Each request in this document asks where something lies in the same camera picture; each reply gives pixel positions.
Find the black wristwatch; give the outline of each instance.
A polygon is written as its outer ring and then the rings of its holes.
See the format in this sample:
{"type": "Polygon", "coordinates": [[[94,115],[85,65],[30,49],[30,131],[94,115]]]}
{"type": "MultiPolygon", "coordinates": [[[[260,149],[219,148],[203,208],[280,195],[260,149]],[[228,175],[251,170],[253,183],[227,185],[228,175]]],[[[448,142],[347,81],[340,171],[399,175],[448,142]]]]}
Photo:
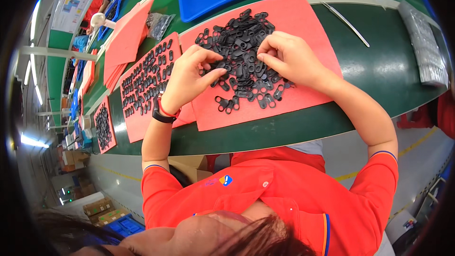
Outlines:
{"type": "Polygon", "coordinates": [[[161,95],[162,93],[156,95],[155,98],[153,98],[153,113],[151,116],[162,123],[173,123],[175,120],[177,120],[178,114],[176,117],[167,117],[160,114],[160,105],[158,104],[158,99],[161,99],[161,95]]]}

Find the green workbench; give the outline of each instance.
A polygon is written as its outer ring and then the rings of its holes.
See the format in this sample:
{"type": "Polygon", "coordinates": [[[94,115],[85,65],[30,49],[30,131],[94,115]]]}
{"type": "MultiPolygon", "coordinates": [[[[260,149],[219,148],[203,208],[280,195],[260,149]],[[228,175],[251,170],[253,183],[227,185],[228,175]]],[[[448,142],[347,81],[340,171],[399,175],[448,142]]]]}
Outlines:
{"type": "MultiPolygon", "coordinates": [[[[124,0],[121,13],[127,13],[139,1],[124,0]]],[[[257,1],[259,0],[238,0],[190,23],[181,22],[178,0],[155,0],[151,11],[176,14],[165,34],[167,36],[171,32],[181,33],[217,14],[257,1]]],[[[415,1],[413,5],[425,12],[419,0],[408,1],[415,1]]],[[[445,89],[424,87],[420,84],[414,51],[398,11],[361,4],[331,5],[343,14],[371,45],[367,48],[322,4],[312,5],[337,55],[344,79],[371,95],[391,117],[417,108],[444,92],[445,89]]],[[[139,48],[137,59],[155,44],[153,40],[146,39],[139,48]]],[[[84,95],[84,112],[94,105],[105,91],[102,86],[103,63],[104,55],[96,64],[95,81],[98,81],[84,95]]],[[[129,143],[119,88],[109,96],[109,103],[117,146],[108,153],[140,155],[142,141],[129,143]]],[[[170,155],[249,151],[320,139],[353,129],[344,112],[331,102],[203,132],[197,131],[196,123],[184,125],[173,130],[170,155]]],[[[96,144],[94,140],[94,151],[99,152],[96,144]]]]}

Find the factory floor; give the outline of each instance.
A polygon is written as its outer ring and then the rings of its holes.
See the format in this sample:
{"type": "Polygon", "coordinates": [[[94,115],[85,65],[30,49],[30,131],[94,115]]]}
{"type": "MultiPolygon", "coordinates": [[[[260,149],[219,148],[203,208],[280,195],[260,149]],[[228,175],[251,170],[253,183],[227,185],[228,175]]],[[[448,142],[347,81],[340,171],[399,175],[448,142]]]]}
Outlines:
{"type": "MultiPolygon", "coordinates": [[[[436,174],[446,165],[454,147],[454,141],[438,128],[397,129],[397,136],[400,178],[391,217],[410,206],[432,183],[436,174]]],[[[326,173],[349,189],[356,173],[367,161],[366,145],[356,131],[322,141],[326,173]]],[[[223,167],[223,162],[217,161],[215,169],[220,167],[223,167]]],[[[135,219],[144,223],[140,156],[108,153],[92,155],[88,172],[97,190],[131,211],[135,219]]]]}

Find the small fan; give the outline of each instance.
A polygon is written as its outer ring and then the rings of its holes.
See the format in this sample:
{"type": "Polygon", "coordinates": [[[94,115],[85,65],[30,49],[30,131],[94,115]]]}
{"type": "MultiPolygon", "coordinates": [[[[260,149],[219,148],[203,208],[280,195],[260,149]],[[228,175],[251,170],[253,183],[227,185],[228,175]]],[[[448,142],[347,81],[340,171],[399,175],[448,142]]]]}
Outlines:
{"type": "Polygon", "coordinates": [[[114,29],[115,28],[115,25],[116,23],[111,21],[111,20],[107,20],[106,19],[106,15],[104,15],[104,13],[96,13],[94,14],[92,17],[91,17],[91,20],[90,20],[90,25],[92,27],[101,27],[101,26],[106,26],[108,28],[111,28],[111,29],[114,29]]]}

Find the ceiling light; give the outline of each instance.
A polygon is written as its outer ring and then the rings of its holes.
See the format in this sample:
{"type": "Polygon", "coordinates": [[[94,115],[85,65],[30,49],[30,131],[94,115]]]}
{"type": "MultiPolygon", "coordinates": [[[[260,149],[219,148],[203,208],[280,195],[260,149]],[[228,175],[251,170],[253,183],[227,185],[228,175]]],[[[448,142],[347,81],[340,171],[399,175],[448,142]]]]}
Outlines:
{"type": "Polygon", "coordinates": [[[24,85],[28,84],[29,78],[30,78],[30,69],[31,69],[31,62],[29,60],[29,64],[27,65],[27,70],[26,70],[26,77],[24,79],[24,85]]]}
{"type": "Polygon", "coordinates": [[[33,77],[33,84],[36,85],[36,65],[35,65],[35,55],[30,55],[31,61],[31,76],[33,77]]]}
{"type": "Polygon", "coordinates": [[[22,134],[20,136],[20,142],[22,144],[25,144],[25,145],[33,145],[33,146],[39,146],[39,147],[44,147],[44,148],[49,148],[49,146],[45,143],[42,143],[38,140],[34,140],[34,139],[31,139],[29,138],[28,136],[25,136],[24,134],[22,134]]]}
{"type": "Polygon", "coordinates": [[[38,96],[38,100],[40,101],[40,105],[43,105],[43,100],[41,99],[41,94],[40,90],[38,89],[38,86],[35,86],[36,94],[38,96]]]}
{"type": "Polygon", "coordinates": [[[30,40],[33,40],[35,38],[36,18],[38,16],[38,9],[40,8],[40,2],[41,2],[41,0],[38,0],[38,2],[35,5],[35,8],[33,9],[33,15],[31,16],[30,40]]]}

